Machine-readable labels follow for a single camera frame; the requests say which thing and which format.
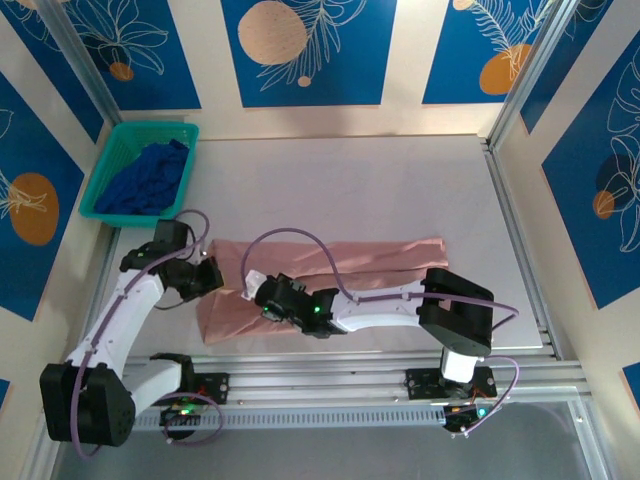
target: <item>wall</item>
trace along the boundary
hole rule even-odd
[[[637,478],[640,469],[640,412],[621,377],[622,367],[640,360],[640,290],[595,308],[541,164],[638,32],[639,22],[636,0],[616,0],[532,134],[516,122],[499,148],[552,318],[582,362],[625,478]]]
[[[96,145],[2,15],[0,43],[0,72],[88,174]],[[26,458],[42,408],[38,387],[42,369],[48,362],[59,361],[68,342],[75,341],[87,307],[85,299],[94,286],[89,280],[95,275],[92,261],[99,232],[97,222],[73,213],[34,321],[0,309],[0,378],[11,381],[0,418],[0,478],[17,478]]]
[[[243,109],[220,2],[169,0],[202,104],[198,113],[128,112],[127,118],[183,114],[205,139],[343,135],[476,134],[501,103],[422,105],[450,0],[398,0],[380,106]]]

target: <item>blue fabric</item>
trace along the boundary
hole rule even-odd
[[[140,156],[118,172],[94,209],[119,215],[160,215],[173,205],[189,148],[171,140],[169,145],[152,143]]]

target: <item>white robotic arm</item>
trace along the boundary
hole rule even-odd
[[[151,312],[165,291],[160,275],[147,274],[140,278],[116,309],[106,329],[100,336],[98,344],[92,347],[91,341],[96,337],[98,330],[103,325],[105,316],[111,306],[118,297],[124,295],[125,287],[138,273],[139,270],[129,270],[118,276],[116,289],[105,305],[100,317],[80,345],[67,357],[67,361],[71,362],[71,366],[80,367],[85,352],[93,349],[94,352],[87,367],[95,368],[103,364],[112,370],[122,381],[127,391],[131,393],[136,416],[153,405],[162,396],[175,392],[180,386],[182,378],[182,366],[179,363],[162,359],[150,362],[134,375],[126,378],[122,376],[124,365],[134,340],[138,336],[149,312]]]
[[[133,342],[167,288],[190,301],[223,284],[215,260],[195,265],[170,255],[184,250],[187,228],[175,220],[159,221],[154,241],[123,259],[116,289],[91,331],[65,363],[43,371],[40,388],[53,440],[119,446],[138,414],[168,393],[190,391],[193,365],[185,355],[157,355],[123,378]],[[262,307],[263,316],[289,321],[306,335],[327,338],[380,326],[423,328],[444,345],[440,375],[446,382],[470,382],[477,359],[491,351],[488,304],[493,295],[447,270],[431,269],[421,282],[358,292],[308,294],[286,275],[274,278],[256,271],[246,280],[243,296]],[[438,301],[447,295],[448,309]],[[75,426],[77,437],[71,433]]]
[[[432,269],[423,281],[351,291],[348,296],[337,289],[309,295],[304,285],[286,275],[274,278],[255,270],[247,275],[246,285],[243,298],[262,306],[263,316],[288,320],[307,335],[326,338],[371,327],[423,328],[444,345],[440,367],[445,380],[470,382],[479,357],[491,352],[491,309],[473,303],[492,302],[493,295],[447,270]],[[444,297],[464,298],[463,303],[450,302],[445,309],[437,300],[425,298],[429,288]]]
[[[214,259],[192,264],[176,258],[186,249],[188,229],[176,220],[158,221],[153,241],[122,260],[115,291],[91,331],[63,364],[42,372],[40,391],[53,440],[118,446],[137,415],[164,395],[190,387],[193,365],[185,355],[156,355],[123,378],[133,342],[166,289],[176,289],[188,302],[223,284]]]

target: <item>plastic basket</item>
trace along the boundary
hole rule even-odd
[[[85,217],[102,220],[113,227],[153,228],[158,219],[173,218],[182,208],[187,193],[199,132],[200,129],[196,125],[179,122],[125,122],[116,125],[82,197],[80,213]],[[144,147],[152,143],[168,144],[173,139],[189,147],[189,155],[172,206],[163,210],[160,215],[113,215],[94,211],[96,200],[100,198],[111,179],[124,167],[133,163]]]

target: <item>folded cloth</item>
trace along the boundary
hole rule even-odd
[[[249,243],[214,240],[207,252],[215,256],[223,288],[205,296],[196,307],[202,339],[207,345],[240,335],[290,333],[287,322],[274,323],[260,316],[261,309],[240,297],[240,261]],[[448,267],[441,238],[415,242],[336,242],[328,245],[349,290],[404,285],[422,280],[433,267]],[[267,275],[282,272],[307,285],[309,293],[336,286],[324,252],[315,244],[263,242],[251,251],[247,271]]]

